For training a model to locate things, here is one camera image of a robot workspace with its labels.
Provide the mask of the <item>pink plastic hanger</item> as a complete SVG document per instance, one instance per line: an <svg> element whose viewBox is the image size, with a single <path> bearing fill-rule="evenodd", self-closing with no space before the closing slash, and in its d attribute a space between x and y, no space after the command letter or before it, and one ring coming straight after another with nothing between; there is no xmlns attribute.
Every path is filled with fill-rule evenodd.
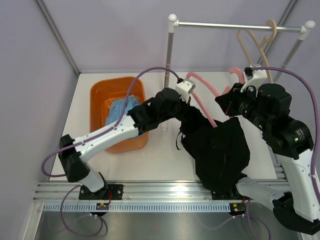
<svg viewBox="0 0 320 240"><path fill-rule="evenodd" d="M228 70L229 74L236 74L238 77L238 82L240 84L244 84L245 83L245 77L243 72L241 71L241 69L237 68L237 67L232 67ZM198 73L195 72L188 72L186 75L186 78L189 80L190 77L193 77L195 79L197 79L198 81L200 81L204 86L207 87L207 89L215 96L215 97L219 97L221 95L227 94L230 90L231 90L231 86L228 85L224 91L222 92L222 94L220 94L215 87L213 87L213 85L211 83L209 83L208 81L204 80ZM195 99L195 101L197 102L197 104L199 105L200 109L203 111L204 115L206 116L206 118L209 120L210 124L212 125L213 128L216 128L218 125L215 122L215 120L211 117L210 113L208 112L208 110L206 109L205 105L203 104L203 102L200 100L199 96L193 91L191 93L191 95L193 96L193 98Z"/></svg>

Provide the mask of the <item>black shorts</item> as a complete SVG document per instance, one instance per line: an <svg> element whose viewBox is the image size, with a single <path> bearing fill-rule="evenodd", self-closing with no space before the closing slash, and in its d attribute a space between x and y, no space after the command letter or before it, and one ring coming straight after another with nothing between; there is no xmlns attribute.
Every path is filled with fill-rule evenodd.
<svg viewBox="0 0 320 240"><path fill-rule="evenodd" d="M176 116L181 122L183 148L195 161L195 173L203 187L211 192L226 194L245 175L250 150L238 117L213 127L201 111L186 102Z"/></svg>

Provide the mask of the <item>light blue shorts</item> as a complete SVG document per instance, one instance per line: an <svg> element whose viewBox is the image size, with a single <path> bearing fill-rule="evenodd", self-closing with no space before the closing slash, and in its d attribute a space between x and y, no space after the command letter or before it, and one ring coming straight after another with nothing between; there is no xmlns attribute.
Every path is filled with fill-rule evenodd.
<svg viewBox="0 0 320 240"><path fill-rule="evenodd" d="M124 104L126 103L124 115L128 113L131 109L141 104L140 100L133 94L130 95L126 101L126 98L119 98L111 103L109 108L109 113L106 117L105 126L114 126L114 122L117 122L123 112Z"/></svg>

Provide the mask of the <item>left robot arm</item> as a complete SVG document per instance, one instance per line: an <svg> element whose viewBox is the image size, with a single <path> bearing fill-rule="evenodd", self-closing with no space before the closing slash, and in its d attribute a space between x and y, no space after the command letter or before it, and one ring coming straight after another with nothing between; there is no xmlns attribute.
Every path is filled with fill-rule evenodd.
<svg viewBox="0 0 320 240"><path fill-rule="evenodd" d="M107 182L88 161L99 152L152 131L169 119L180 120L187 110L189 98L190 93L186 90L165 88L117 121L90 134L78 138L64 135L60 139L58 158L68 182L80 183L95 199L103 199L108 192Z"/></svg>

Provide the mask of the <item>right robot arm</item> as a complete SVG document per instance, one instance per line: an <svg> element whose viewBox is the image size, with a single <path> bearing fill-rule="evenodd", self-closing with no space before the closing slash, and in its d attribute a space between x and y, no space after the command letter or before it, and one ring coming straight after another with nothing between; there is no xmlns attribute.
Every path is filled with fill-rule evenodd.
<svg viewBox="0 0 320 240"><path fill-rule="evenodd" d="M262 139L280 161L290 191L273 190L250 177L226 186L233 199L249 197L270 209L287 229L314 235L320 230L320 204L312 185L314 142L309 128L289 116L292 96L279 84L262 84L257 91L241 91L241 83L215 101L225 115L243 116L262 132Z"/></svg>

